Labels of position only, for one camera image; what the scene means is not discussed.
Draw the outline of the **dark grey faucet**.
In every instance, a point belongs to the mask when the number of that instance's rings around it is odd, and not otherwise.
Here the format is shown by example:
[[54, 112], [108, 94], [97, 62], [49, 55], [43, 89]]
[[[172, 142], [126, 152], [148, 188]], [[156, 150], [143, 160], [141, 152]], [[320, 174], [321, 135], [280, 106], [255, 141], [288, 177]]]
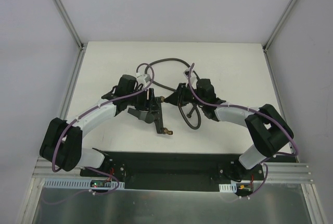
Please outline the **dark grey faucet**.
[[136, 110], [135, 108], [129, 108], [127, 110], [127, 112], [130, 115], [136, 117], [138, 120], [142, 120], [147, 124], [154, 123], [156, 132], [158, 134], [173, 135], [172, 130], [169, 130], [164, 127], [162, 112], [157, 114], [157, 113], [152, 113], [152, 112], [147, 112], [147, 111], [139, 111], [139, 110]]

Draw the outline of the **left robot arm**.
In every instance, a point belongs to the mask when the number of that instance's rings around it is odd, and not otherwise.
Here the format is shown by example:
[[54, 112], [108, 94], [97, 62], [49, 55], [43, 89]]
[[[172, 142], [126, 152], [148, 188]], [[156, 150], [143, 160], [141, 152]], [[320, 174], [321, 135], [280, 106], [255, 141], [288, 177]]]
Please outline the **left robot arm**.
[[147, 74], [124, 74], [92, 108], [71, 120], [54, 118], [47, 128], [40, 156], [51, 162], [54, 172], [91, 167], [98, 176], [106, 176], [110, 170], [110, 164], [105, 161], [106, 154], [83, 147], [84, 137], [100, 124], [127, 110], [137, 119], [153, 123], [158, 134], [169, 133], [163, 125], [161, 103], [164, 98], [156, 97], [150, 84]]

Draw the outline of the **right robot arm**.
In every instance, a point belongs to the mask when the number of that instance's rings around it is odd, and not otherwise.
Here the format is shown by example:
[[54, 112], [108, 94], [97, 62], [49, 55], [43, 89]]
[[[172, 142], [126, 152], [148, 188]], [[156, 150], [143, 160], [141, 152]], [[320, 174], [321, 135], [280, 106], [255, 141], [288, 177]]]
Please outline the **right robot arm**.
[[210, 79], [200, 79], [194, 89], [190, 84], [180, 83], [166, 103], [179, 108], [194, 104], [211, 120], [230, 122], [248, 129], [253, 144], [235, 162], [234, 173], [239, 179], [247, 179], [253, 167], [279, 153], [293, 140], [293, 131], [271, 104], [253, 109], [230, 104], [216, 96]]

